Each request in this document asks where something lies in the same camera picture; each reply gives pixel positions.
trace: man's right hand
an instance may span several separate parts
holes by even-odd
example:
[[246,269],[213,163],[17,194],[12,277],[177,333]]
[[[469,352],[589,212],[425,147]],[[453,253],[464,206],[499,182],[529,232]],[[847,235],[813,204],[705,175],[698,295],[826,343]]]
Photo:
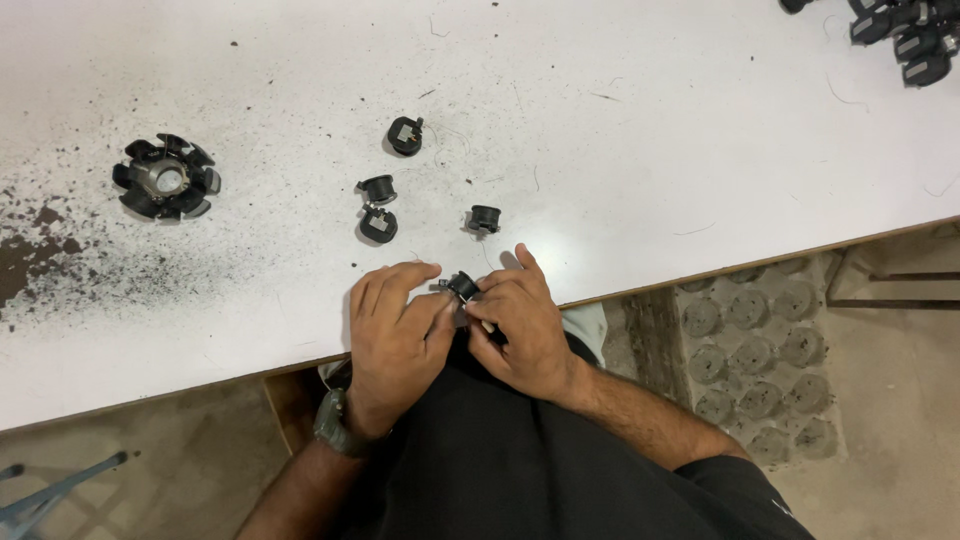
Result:
[[[469,351],[496,378],[528,396],[557,402],[589,378],[589,366],[570,351],[560,310],[550,298],[537,260],[516,245],[522,270],[497,270],[477,282],[483,300],[467,303]],[[499,346],[480,321],[507,336]]]

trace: wrist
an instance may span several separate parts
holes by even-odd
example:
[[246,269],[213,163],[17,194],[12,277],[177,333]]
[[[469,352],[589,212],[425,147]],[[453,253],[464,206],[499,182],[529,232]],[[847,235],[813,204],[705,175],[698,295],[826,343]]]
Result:
[[397,418],[399,415],[376,410],[376,407],[358,397],[353,387],[347,390],[347,412],[343,422],[350,433],[370,441],[380,439],[394,428]]
[[560,396],[551,401],[567,410],[589,410],[590,404],[593,402],[594,386],[599,372],[572,352],[567,365],[569,366],[569,380],[566,389]]

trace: watch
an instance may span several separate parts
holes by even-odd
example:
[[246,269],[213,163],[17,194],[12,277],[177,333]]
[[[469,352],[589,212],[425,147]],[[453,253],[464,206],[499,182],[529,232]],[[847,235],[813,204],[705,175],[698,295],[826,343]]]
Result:
[[366,457],[386,436],[370,440],[351,433],[344,426],[344,413],[347,412],[347,391],[333,388],[324,396],[313,423],[313,436],[325,441],[337,454],[348,457]]

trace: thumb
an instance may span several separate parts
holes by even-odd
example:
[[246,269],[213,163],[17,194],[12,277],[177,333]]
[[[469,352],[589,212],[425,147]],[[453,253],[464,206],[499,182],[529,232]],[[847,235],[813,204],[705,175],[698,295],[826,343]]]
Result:
[[453,312],[456,310],[457,304],[451,297],[450,303],[434,315],[433,326],[426,335],[427,359],[446,359],[447,353],[450,352],[450,344],[453,343],[453,334],[457,330],[453,322]]
[[490,335],[484,330],[479,319],[468,317],[468,323],[470,326],[470,341],[467,344],[467,350],[483,367],[487,368],[491,375],[504,380],[504,377],[510,373],[510,364],[503,357],[503,350],[490,340]]

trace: floor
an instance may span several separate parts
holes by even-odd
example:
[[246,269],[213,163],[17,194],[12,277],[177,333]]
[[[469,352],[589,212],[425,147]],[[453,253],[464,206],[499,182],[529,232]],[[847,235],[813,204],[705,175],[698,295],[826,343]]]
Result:
[[[888,271],[956,270],[949,266],[960,259],[955,234],[895,238],[859,257]],[[846,280],[844,294],[893,294],[863,287],[855,273]],[[603,354],[612,371],[691,407],[673,295],[662,289],[605,301]],[[848,454],[768,469],[768,478],[821,540],[954,538],[960,313],[821,316]],[[287,457],[259,382],[240,381],[0,433],[0,466],[21,462],[28,471],[4,482],[0,505],[117,450],[130,461],[75,490],[44,523],[42,538],[227,539]]]

